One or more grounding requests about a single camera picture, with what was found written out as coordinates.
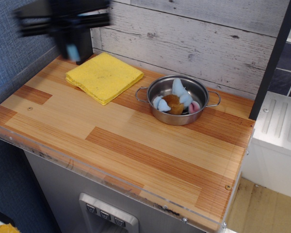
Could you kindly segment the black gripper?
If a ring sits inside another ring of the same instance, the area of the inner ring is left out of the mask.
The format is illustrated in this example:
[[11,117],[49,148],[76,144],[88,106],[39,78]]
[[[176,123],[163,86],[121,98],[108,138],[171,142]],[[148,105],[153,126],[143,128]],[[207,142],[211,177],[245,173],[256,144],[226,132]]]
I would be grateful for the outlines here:
[[110,25],[106,10],[109,0],[36,0],[13,11],[18,20],[22,36],[54,35],[56,45],[65,59],[69,59],[66,46],[73,44],[72,31],[76,34],[75,45],[78,51],[76,62],[85,62],[93,54],[90,28]]

